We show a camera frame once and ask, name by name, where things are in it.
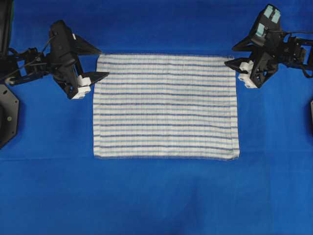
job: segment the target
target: blue stripe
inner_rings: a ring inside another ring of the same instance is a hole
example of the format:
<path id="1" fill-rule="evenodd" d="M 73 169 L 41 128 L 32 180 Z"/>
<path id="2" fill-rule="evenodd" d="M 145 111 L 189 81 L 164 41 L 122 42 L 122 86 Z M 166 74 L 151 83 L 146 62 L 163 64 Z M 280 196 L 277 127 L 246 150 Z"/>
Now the blue stripe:
<path id="1" fill-rule="evenodd" d="M 164 86 L 187 86 L 187 87 L 230 87 L 235 88 L 236 86 L 228 86 L 228 85 L 200 85 L 200 84 L 181 84 L 181 83 L 154 83 L 154 82 L 123 82 L 123 83 L 116 83 L 116 82 L 101 82 L 101 85 L 164 85 Z"/>
<path id="2" fill-rule="evenodd" d="M 212 77 L 211 75 L 204 75 L 204 74 L 192 74 L 192 73 L 161 73 L 161 72 L 110 72 L 110 75 L 172 75 L 172 76 L 188 76 L 188 77 Z"/>
<path id="3" fill-rule="evenodd" d="M 173 94 L 173 93 L 131 93 L 131 92 L 125 92 L 125 93 L 104 93 L 104 92 L 94 92 L 94 94 L 103 94 L 103 95 L 171 95 L 171 96 L 197 96 L 197 97 L 237 97 L 234 95 L 222 95 L 222 94 Z"/>
<path id="4" fill-rule="evenodd" d="M 218 60 L 199 60 L 199 59 L 185 59 L 185 58 L 179 58 L 179 59 L 175 59 L 175 58 L 168 58 L 168 57 L 163 57 L 163 58 L 160 58 L 159 56 L 158 57 L 144 57 L 144 58 L 135 58 L 135 57 L 126 57 L 126 58 L 123 58 L 123 57 L 112 57 L 112 56 L 105 56 L 105 57 L 101 57 L 101 58 L 104 58 L 105 60 L 109 59 L 109 60 L 143 60 L 143 61 L 147 61 L 147 60 L 170 60 L 170 61 L 178 61 L 178 62 L 182 62 L 182 61 L 188 61 L 188 62 L 204 62 L 204 63 L 224 63 L 225 61 L 229 60 L 227 58 L 221 60 L 221 59 L 218 59 Z"/>
<path id="5" fill-rule="evenodd" d="M 125 109 L 123 108 L 122 110 L 119 108 L 116 109 L 111 109 L 111 108 L 94 108 L 93 110 L 119 110 L 119 111 L 138 111 L 139 108 L 136 109 Z M 148 110 L 157 110 L 157 111 L 191 111 L 191 112 L 207 112 L 207 113 L 224 113 L 224 114 L 228 114 L 230 113 L 230 110 L 204 110 L 204 109 L 164 109 L 164 108 L 155 108 L 155 109 L 147 109 L 147 108 L 140 108 L 140 110 L 144 110 L 144 111 L 148 111 Z"/>
<path id="6" fill-rule="evenodd" d="M 197 160 L 217 160 L 217 161 L 232 161 L 238 158 L 238 156 L 235 156 L 233 158 L 223 158 L 223 157 L 205 157 L 205 156 L 180 156 L 180 155 L 129 155 L 129 156 L 107 156 L 103 157 L 100 155 L 94 155 L 96 158 L 102 159 L 102 160 L 116 160 L 116 159 L 197 159 Z"/>
<path id="7" fill-rule="evenodd" d="M 110 100 L 110 101 L 117 101 L 117 100 L 123 100 L 123 101 L 130 101 L 130 100 L 140 100 L 142 101 L 143 98 L 139 97 L 139 98 L 133 98 L 133 97 L 124 97 L 124 98 L 115 98 L 115 97 L 110 97 L 110 98 L 103 98 L 103 97 L 97 97 L 94 96 L 94 99 L 100 99 L 100 100 Z M 178 101 L 178 102 L 205 102 L 205 103 L 236 103 L 236 100 L 207 100 L 207 99 L 171 99 L 171 98 L 150 98 L 150 97 L 145 97 L 144 100 L 164 100 L 164 101 Z"/>
<path id="8" fill-rule="evenodd" d="M 182 121 L 182 122 L 189 122 L 189 121 L 197 121 L 198 123 L 210 123 L 211 121 L 208 121 L 208 120 L 205 120 L 205 119 L 171 119 L 171 118 L 158 118 L 158 119 L 155 119 L 155 118 L 94 118 L 93 119 L 94 121 L 119 121 L 119 122 L 122 122 L 122 121 L 143 121 L 143 122 L 146 122 L 146 121 L 166 121 L 166 122 L 169 122 L 169 121 L 172 121 L 172 122 L 175 122 L 175 121 Z M 231 124 L 232 122 L 231 121 L 216 121 L 214 120 L 214 124 L 216 123 L 222 123 L 222 124 Z"/>
<path id="9" fill-rule="evenodd" d="M 94 130 L 94 131 L 101 131 L 103 132 L 203 132 L 203 133 L 217 133 L 217 134 L 225 134 L 225 135 L 231 135 L 231 132 L 225 132 L 225 131 L 215 131 L 215 130 L 170 130 L 170 129 L 101 129 L 101 130 Z"/>
<path id="10" fill-rule="evenodd" d="M 199 65 L 199 64 L 173 64 L 173 63 L 116 63 L 116 62 L 102 62 L 99 61 L 98 64 L 103 65 L 171 65 L 171 66 L 192 66 L 192 67 L 207 67 L 207 68 L 226 68 L 226 65 Z"/>
<path id="11" fill-rule="evenodd" d="M 116 56 L 116 55 L 163 55 L 163 56 L 185 56 L 185 57 L 203 57 L 203 58 L 225 58 L 225 60 L 233 60 L 233 57 L 223 57 L 220 55 L 208 55 L 208 54 L 185 54 L 185 53 L 151 53 L 151 52 L 106 52 L 103 56 Z"/>
<path id="12" fill-rule="evenodd" d="M 123 154 L 123 153 L 155 153 L 155 150 L 143 150 L 143 151 L 102 151 L 102 150 L 95 150 L 94 153 L 105 153 L 105 154 Z M 158 153 L 181 153 L 181 154 L 188 154 L 188 153 L 201 153 L 201 154 L 216 154 L 216 155 L 229 155 L 229 153 L 220 153 L 220 152 L 212 152 L 212 151 L 157 151 Z"/>
<path id="13" fill-rule="evenodd" d="M 131 91 L 141 91 L 141 90 L 148 90 L 148 91 L 157 91 L 157 90 L 162 90 L 162 91 L 177 91 L 177 92 L 204 92 L 204 93 L 231 93 L 234 94 L 236 90 L 230 91 L 212 91 L 212 90 L 193 90 L 193 89 L 175 89 L 175 88 L 164 88 L 164 87 L 104 87 L 102 88 L 103 90 L 113 90 L 113 91 L 118 91 L 118 90 L 131 90 Z"/>
<path id="14" fill-rule="evenodd" d="M 179 116 L 179 117 L 205 117 L 205 118 L 237 118 L 237 116 L 216 116 L 216 115 L 201 115 L 201 114 L 94 114 L 95 116 Z"/>
<path id="15" fill-rule="evenodd" d="M 97 124 L 99 126 L 196 126 L 196 127 L 216 127 L 220 129 L 232 129 L 237 128 L 237 126 L 216 126 L 216 125 L 201 125 L 201 124 Z"/>
<path id="16" fill-rule="evenodd" d="M 130 135 L 94 135 L 95 137 L 103 138 L 119 138 L 119 137 L 188 137 L 188 138 L 217 138 L 232 140 L 236 138 L 232 137 L 222 137 L 222 136 L 207 136 L 207 135 L 153 135 L 153 134 L 130 134 Z"/>
<path id="17" fill-rule="evenodd" d="M 118 140 L 118 141 L 97 141 L 94 140 L 94 143 L 129 143 L 130 140 Z M 131 142 L 167 142 L 167 143 L 218 143 L 218 144 L 224 144 L 224 145 L 229 145 L 231 146 L 232 143 L 231 142 L 220 142 L 220 141 L 192 141 L 192 140 L 188 140 L 188 141 L 183 141 L 183 140 L 178 140 L 178 141 L 172 141 L 172 140 L 131 140 Z"/>
<path id="18" fill-rule="evenodd" d="M 196 106 L 210 108 L 235 108 L 236 105 L 202 105 L 202 104 L 173 104 L 173 103 L 94 103 L 94 105 L 170 105 L 170 106 Z"/>
<path id="19" fill-rule="evenodd" d="M 233 148 L 223 148 L 214 146 L 188 146 L 188 145 L 112 145 L 112 146 L 100 146 L 95 145 L 95 148 L 204 148 L 204 149 L 218 149 L 218 150 L 234 150 Z"/>
<path id="20" fill-rule="evenodd" d="M 97 69 L 101 69 L 101 70 L 108 70 L 110 72 L 112 72 L 113 70 L 118 70 L 118 71 L 129 71 L 130 68 L 112 68 L 112 67 L 106 67 L 106 66 L 98 66 Z M 169 68 L 131 68 L 132 70 L 146 70 L 146 71 L 184 71 L 184 72 L 232 72 L 229 70 L 191 70 L 191 69 L 169 69 Z M 233 75 L 216 75 L 216 74 L 212 74 L 212 77 L 235 77 L 235 72 L 233 72 Z"/>
<path id="21" fill-rule="evenodd" d="M 110 76 L 109 77 L 110 80 L 167 80 L 168 78 L 162 78 L 162 77 L 133 77 L 133 78 L 129 78 L 129 77 L 113 77 Z M 233 78 L 219 78 L 219 79 L 195 79 L 192 78 L 192 80 L 190 78 L 170 78 L 171 81 L 188 81 L 188 82 L 220 82 L 220 83 L 230 83 L 235 81 L 235 76 Z"/>

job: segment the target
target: wire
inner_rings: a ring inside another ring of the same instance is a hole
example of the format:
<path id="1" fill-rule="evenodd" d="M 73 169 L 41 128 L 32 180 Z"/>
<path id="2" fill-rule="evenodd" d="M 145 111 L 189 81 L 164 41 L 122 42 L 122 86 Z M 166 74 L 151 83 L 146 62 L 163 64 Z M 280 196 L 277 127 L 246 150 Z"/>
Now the wire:
<path id="1" fill-rule="evenodd" d="M 275 32 L 275 33 L 306 33 L 306 34 L 313 34 L 313 31 L 281 31 L 281 30 L 269 30 L 269 32 Z"/>
<path id="2" fill-rule="evenodd" d="M 312 73 L 312 75 L 309 75 L 309 74 L 306 72 L 306 70 L 305 70 L 303 64 L 299 61 L 299 59 L 295 57 L 295 60 L 296 60 L 296 62 L 299 63 L 299 67 L 300 67 L 300 69 L 302 70 L 304 76 L 305 76 L 306 78 L 313 78 L 313 73 Z"/>
<path id="3" fill-rule="evenodd" d="M 14 50 L 13 48 L 9 48 L 9 51 L 12 52 L 16 56 L 18 55 L 18 52 Z"/>
<path id="4" fill-rule="evenodd" d="M 16 70 L 14 70 L 13 72 L 9 73 L 8 75 L 0 78 L 0 81 L 3 81 L 5 79 L 7 79 L 8 77 L 10 77 L 11 75 L 15 74 L 17 71 L 25 68 L 26 66 L 31 65 L 32 63 L 34 63 L 40 56 L 42 56 L 44 54 L 44 51 L 47 49 L 48 45 L 50 44 L 51 40 L 54 39 L 55 36 L 53 36 L 52 38 L 50 38 L 47 43 L 45 44 L 45 47 L 42 49 L 42 51 L 35 57 L 35 59 L 33 59 L 32 61 L 28 62 L 27 64 L 24 64 L 23 66 L 17 68 Z"/>
<path id="5" fill-rule="evenodd" d="M 33 64 L 30 64 L 29 66 L 39 66 L 39 65 L 47 65 L 48 63 L 33 63 Z"/>

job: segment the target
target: striped towel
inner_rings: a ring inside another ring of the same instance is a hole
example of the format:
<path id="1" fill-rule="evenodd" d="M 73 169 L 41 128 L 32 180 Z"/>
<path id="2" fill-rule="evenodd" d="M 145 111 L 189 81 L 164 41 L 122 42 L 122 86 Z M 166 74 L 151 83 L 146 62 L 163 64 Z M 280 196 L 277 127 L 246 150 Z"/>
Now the striped towel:
<path id="1" fill-rule="evenodd" d="M 162 54 L 101 55 L 110 75 L 93 96 L 98 158 L 239 156 L 235 71 L 228 58 Z"/>

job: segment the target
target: blue fabric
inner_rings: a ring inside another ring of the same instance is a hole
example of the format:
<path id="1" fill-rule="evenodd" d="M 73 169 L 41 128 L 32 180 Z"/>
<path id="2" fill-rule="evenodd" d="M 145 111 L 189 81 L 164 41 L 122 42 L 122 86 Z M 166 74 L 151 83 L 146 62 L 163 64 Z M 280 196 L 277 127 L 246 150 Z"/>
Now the blue fabric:
<path id="1" fill-rule="evenodd" d="M 64 19 L 105 52 L 245 56 L 231 47 L 255 0 L 15 0 L 11 47 L 41 48 Z M 311 1 L 273 0 L 285 30 L 313 30 Z M 94 70 L 96 57 L 82 58 Z M 262 89 L 237 81 L 241 155 L 230 162 L 93 158 L 92 97 L 46 77 L 12 88 L 19 133 L 0 150 L 0 234 L 313 233 L 313 81 L 280 66 Z"/>

